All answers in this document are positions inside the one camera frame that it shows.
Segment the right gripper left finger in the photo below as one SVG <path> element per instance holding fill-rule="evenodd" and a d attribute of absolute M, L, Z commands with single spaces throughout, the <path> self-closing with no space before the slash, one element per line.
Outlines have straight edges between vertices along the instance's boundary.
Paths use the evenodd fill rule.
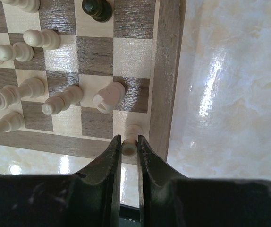
<path fill-rule="evenodd" d="M 0 175 L 0 227 L 116 227 L 121 137 L 74 174 Z"/>

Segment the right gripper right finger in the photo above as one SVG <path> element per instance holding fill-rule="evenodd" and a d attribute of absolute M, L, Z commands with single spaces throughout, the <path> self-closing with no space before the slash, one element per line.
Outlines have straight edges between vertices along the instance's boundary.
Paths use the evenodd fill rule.
<path fill-rule="evenodd" d="M 271 227 L 271 181 L 189 178 L 138 138 L 143 227 Z"/>

